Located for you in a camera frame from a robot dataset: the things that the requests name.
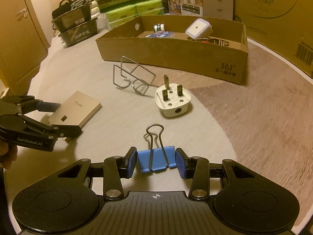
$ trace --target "open cardboard box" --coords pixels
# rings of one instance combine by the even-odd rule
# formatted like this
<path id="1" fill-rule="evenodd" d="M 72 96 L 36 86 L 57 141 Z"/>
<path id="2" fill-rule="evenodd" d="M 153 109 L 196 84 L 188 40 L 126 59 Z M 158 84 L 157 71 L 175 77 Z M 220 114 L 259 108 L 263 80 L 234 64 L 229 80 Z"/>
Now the open cardboard box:
<path id="1" fill-rule="evenodd" d="M 210 22 L 210 37 L 229 40 L 229 46 L 187 40 L 186 29 L 197 19 Z M 145 38 L 156 24 L 164 24 L 174 38 Z M 245 25 L 240 22 L 185 15 L 140 16 L 96 40 L 105 61 L 120 61 L 126 56 L 149 64 L 202 74 L 241 84 L 248 56 Z"/>

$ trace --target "dark storage basket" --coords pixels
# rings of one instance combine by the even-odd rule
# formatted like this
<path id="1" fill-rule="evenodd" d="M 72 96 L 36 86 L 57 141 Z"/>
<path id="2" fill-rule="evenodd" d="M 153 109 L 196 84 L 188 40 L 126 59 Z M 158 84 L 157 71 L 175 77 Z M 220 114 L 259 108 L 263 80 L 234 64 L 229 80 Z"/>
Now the dark storage basket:
<path id="1" fill-rule="evenodd" d="M 77 7 L 76 9 L 68 11 L 52 20 L 52 23 L 56 26 L 60 33 L 64 33 L 65 31 L 91 19 L 90 5 L 91 3 L 87 3 Z"/>
<path id="2" fill-rule="evenodd" d="M 68 47 L 73 46 L 98 33 L 96 20 L 97 18 L 94 18 L 88 22 L 82 23 L 64 33 L 60 33 L 59 36 Z"/>

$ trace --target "large yellow cardboard box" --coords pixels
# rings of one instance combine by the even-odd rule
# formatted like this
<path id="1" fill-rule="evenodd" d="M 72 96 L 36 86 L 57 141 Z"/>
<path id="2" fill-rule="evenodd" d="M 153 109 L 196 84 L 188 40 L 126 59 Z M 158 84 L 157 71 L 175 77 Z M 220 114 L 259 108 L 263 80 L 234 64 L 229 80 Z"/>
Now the large yellow cardboard box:
<path id="1" fill-rule="evenodd" d="M 235 0 L 234 20 L 313 78 L 313 0 Z"/>
<path id="2" fill-rule="evenodd" d="M 139 16 L 96 40 L 105 61 L 120 61 L 126 56 L 140 64 L 150 64 L 198 73 L 244 84 L 248 56 L 245 25 L 232 20 L 200 17 L 213 28 L 210 37 L 219 44 L 187 39 L 186 29 L 197 19 L 186 15 Z M 164 24 L 174 38 L 146 38 L 153 26 Z"/>

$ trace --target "plug prong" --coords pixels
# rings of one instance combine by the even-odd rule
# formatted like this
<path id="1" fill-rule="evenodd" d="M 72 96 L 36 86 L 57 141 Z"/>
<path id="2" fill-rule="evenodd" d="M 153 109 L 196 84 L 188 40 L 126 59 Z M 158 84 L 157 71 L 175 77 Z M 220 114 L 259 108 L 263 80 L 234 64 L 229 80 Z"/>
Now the plug prong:
<path id="1" fill-rule="evenodd" d="M 182 96 L 183 95 L 183 85 L 177 86 L 177 95 Z"/>
<path id="2" fill-rule="evenodd" d="M 166 74 L 164 75 L 164 85 L 165 85 L 165 88 L 167 90 L 170 89 L 170 83 L 169 83 L 169 80 L 168 80 L 168 76 Z"/>
<path id="3" fill-rule="evenodd" d="M 168 100 L 167 89 L 162 90 L 163 101 Z"/>

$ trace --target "power plug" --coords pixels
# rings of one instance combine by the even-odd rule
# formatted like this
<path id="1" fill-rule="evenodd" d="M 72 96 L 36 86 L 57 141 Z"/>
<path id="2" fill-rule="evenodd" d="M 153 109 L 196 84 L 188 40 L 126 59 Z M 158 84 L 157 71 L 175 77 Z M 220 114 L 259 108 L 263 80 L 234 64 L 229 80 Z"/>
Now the power plug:
<path id="1" fill-rule="evenodd" d="M 167 118 L 173 118 L 187 112 L 191 95 L 182 85 L 169 83 L 164 75 L 164 85 L 156 90 L 156 104 Z"/>

